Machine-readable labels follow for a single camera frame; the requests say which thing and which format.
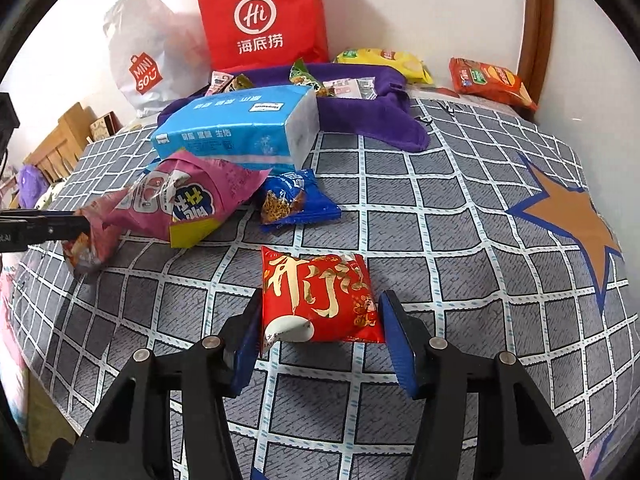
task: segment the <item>blue snack bag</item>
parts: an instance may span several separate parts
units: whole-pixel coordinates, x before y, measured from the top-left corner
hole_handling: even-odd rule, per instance
[[[263,225],[309,224],[340,218],[340,208],[318,189],[312,170],[270,175],[260,186]]]

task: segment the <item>haidilao bag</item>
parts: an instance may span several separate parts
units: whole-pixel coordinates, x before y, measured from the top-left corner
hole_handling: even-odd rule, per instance
[[[104,16],[111,75],[138,117],[206,86],[209,54],[161,0],[119,0]]]
[[[222,72],[327,62],[322,0],[198,0],[212,67]]]

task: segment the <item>orange star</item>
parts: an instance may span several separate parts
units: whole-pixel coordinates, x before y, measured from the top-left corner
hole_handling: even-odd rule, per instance
[[[602,312],[609,276],[609,254],[622,257],[618,242],[596,212],[585,189],[565,187],[530,160],[521,157],[542,192],[517,203],[507,213],[575,240],[589,269]]]

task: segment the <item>small snack packet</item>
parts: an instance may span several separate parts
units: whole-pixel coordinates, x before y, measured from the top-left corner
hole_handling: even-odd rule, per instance
[[[311,86],[316,91],[317,97],[331,97],[334,92],[331,88],[326,88],[321,82],[313,77],[306,68],[305,62],[299,58],[291,67],[289,80],[294,85]]]
[[[395,68],[409,83],[433,84],[433,79],[420,60],[408,52],[394,52],[381,48],[345,50],[335,58],[336,63],[383,65]]]
[[[364,259],[310,260],[262,247],[262,353],[276,341],[383,343]]]
[[[506,68],[452,57],[449,71],[453,88],[459,94],[479,95],[497,103],[525,107],[534,112],[538,109],[522,79]]]
[[[376,78],[375,77],[359,77],[356,79],[360,88],[360,95],[363,99],[375,99],[376,94]]]
[[[251,198],[269,171],[179,150],[142,173],[104,223],[193,247]]]
[[[102,268],[118,248],[122,229],[115,225],[104,227],[102,222],[127,194],[127,189],[105,193],[74,212],[82,215],[91,226],[90,234],[82,233],[75,240],[62,242],[62,253],[73,275],[89,274]]]
[[[325,88],[333,89],[334,95],[343,99],[362,99],[357,79],[336,79],[324,81]]]
[[[232,79],[231,83],[225,86],[223,93],[235,92],[236,90],[247,90],[248,88],[255,88],[255,85],[244,74],[239,74]]]
[[[318,189],[313,170],[270,175],[257,194],[264,225],[325,222],[342,215],[341,209]]]
[[[207,89],[205,97],[222,92],[225,87],[233,80],[233,78],[234,77],[231,74],[213,71],[211,73],[211,86],[209,86],[209,89]]]

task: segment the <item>screw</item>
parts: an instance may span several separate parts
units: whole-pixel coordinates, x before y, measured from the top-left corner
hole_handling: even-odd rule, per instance
[[[500,358],[501,362],[509,366],[516,364],[517,361],[516,356],[511,352],[500,352],[500,355],[498,357]]]
[[[218,348],[221,343],[222,339],[220,339],[217,335],[208,335],[202,340],[202,346],[208,349]]]
[[[436,350],[444,350],[447,347],[447,340],[441,337],[432,337],[429,339],[429,346]]]
[[[141,363],[142,361],[146,361],[149,359],[151,352],[146,348],[141,348],[133,352],[133,360]]]

